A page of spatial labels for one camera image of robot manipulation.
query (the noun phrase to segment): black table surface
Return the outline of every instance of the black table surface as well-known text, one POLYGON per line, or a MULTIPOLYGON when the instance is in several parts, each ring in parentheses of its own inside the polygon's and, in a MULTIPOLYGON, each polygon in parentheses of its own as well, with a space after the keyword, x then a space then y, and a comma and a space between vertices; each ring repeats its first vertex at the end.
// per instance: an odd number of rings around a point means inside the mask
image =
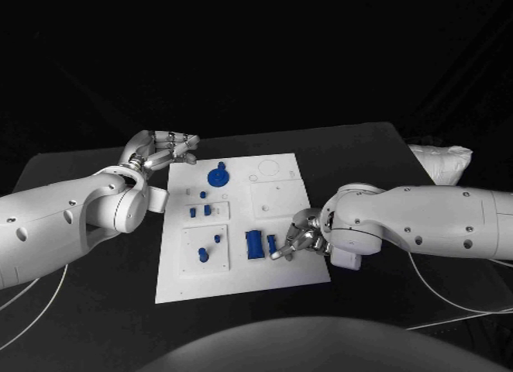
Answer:
MULTIPOLYGON (((14 192, 89 176, 115 165, 122 147, 36 155, 14 192)), ((295 153, 312 207, 351 182, 392 189, 433 184, 393 125, 366 123, 202 139, 199 159, 295 153)), ((167 188, 167 169, 150 185, 167 188)), ((52 306, 0 352, 0 370, 135 370, 183 344, 250 322, 307 315, 367 319, 410 328, 472 313, 448 305, 420 283, 406 252, 383 243, 361 269, 327 267, 331 283, 155 305, 163 214, 131 234, 101 243, 69 264, 52 306)), ((415 255, 433 288, 467 307, 513 308, 513 272, 487 260, 415 255)), ((0 312, 0 346, 42 312, 62 269, 0 312)), ((0 291, 0 305, 26 287, 0 291)))

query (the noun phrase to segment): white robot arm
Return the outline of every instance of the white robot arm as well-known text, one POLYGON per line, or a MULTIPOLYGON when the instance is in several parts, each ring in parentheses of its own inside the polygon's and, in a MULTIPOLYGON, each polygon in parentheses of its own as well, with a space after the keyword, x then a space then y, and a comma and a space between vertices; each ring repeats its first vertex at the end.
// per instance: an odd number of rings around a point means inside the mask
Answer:
POLYGON ((382 240, 405 251, 446 257, 513 260, 513 194, 456 186, 343 186, 323 209, 294 217, 275 260, 308 249, 360 269, 382 240))
POLYGON ((142 130, 118 165, 0 198, 0 289, 50 274, 105 240, 131 233, 168 193, 147 185, 170 163, 196 163, 197 136, 142 130))

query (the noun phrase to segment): raised white platform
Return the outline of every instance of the raised white platform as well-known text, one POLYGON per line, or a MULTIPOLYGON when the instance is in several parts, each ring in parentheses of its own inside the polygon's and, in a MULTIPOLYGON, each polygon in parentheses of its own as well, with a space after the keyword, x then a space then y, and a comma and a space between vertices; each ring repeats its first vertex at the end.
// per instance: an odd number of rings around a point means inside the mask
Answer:
POLYGON ((294 153, 171 164, 167 190, 155 303, 331 281, 324 258, 312 252, 297 252, 291 262, 269 257, 266 236, 275 235, 279 248, 292 215, 311 207, 294 153), (214 188, 207 174, 219 161, 230 180, 214 188), (209 216, 204 204, 212 206, 209 216), (196 218, 190 208, 197 208, 196 218), (265 259, 248 260, 250 230, 262 232, 265 259), (214 235, 222 235, 219 243, 214 235), (206 263, 200 247, 209 252, 206 263))

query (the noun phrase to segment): blue cylinder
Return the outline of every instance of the blue cylinder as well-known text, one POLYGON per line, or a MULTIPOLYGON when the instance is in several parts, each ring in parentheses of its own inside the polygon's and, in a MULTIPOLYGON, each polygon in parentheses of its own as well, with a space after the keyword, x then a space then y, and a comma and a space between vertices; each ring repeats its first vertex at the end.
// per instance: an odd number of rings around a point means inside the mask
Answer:
POLYGON ((248 259, 265 258, 263 246, 261 244, 261 231, 252 230, 246 233, 248 259))
POLYGON ((275 236, 274 235, 266 236, 266 242, 269 243, 269 254, 274 254, 276 252, 276 244, 275 244, 275 236))
POLYGON ((197 250, 197 254, 200 256, 200 262, 207 262, 207 260, 209 260, 209 254, 207 254, 206 248, 200 248, 197 250))
POLYGON ((209 172, 207 182, 214 188, 220 188, 230 180, 230 175, 226 172, 226 165, 223 162, 219 163, 216 169, 209 172))

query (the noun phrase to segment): white cable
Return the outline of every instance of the white cable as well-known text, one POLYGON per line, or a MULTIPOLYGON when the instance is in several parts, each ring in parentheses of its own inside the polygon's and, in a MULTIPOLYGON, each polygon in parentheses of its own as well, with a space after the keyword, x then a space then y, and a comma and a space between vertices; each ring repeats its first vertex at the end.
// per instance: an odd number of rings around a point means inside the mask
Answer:
POLYGON ((39 279, 36 279, 34 282, 32 282, 29 286, 19 292, 17 296, 0 307, 0 311, 21 297, 21 295, 24 295, 24 292, 32 288, 37 281, 39 279))
POLYGON ((52 299, 49 300, 47 306, 42 310, 40 315, 32 321, 32 323, 29 324, 27 328, 21 331, 21 333, 19 333, 19 335, 0 347, 0 351, 21 337, 23 333, 30 329, 30 327, 34 325, 34 323, 37 322, 37 320, 42 318, 43 313, 47 311, 49 306, 52 305, 52 301, 55 300, 55 297, 57 296, 57 291, 60 290, 63 278, 66 277, 66 271, 68 271, 68 265, 63 268, 63 274, 62 274, 62 278, 60 278, 60 283, 57 284, 57 289, 55 290, 55 294, 52 295, 52 299))
POLYGON ((507 263, 507 262, 503 262, 503 261, 498 261, 498 260, 488 260, 488 261, 492 261, 492 262, 498 263, 500 265, 513 267, 513 263, 507 263))
POLYGON ((451 305, 454 305, 456 308, 461 308, 462 310, 467 310, 468 312, 477 312, 478 314, 513 314, 513 311, 507 311, 507 312, 482 312, 481 310, 474 310, 472 308, 465 308, 464 306, 458 305, 455 302, 451 302, 436 291, 435 289, 432 289, 432 287, 429 286, 429 284, 426 283, 426 280, 423 279, 423 277, 420 276, 420 271, 418 270, 418 266, 416 266, 416 262, 415 262, 415 259, 412 258, 412 254, 409 252, 409 258, 410 258, 410 262, 412 262, 412 266, 415 267, 415 270, 416 270, 416 274, 418 276, 420 277, 420 281, 423 282, 423 284, 426 285, 426 287, 431 289, 431 292, 451 305))

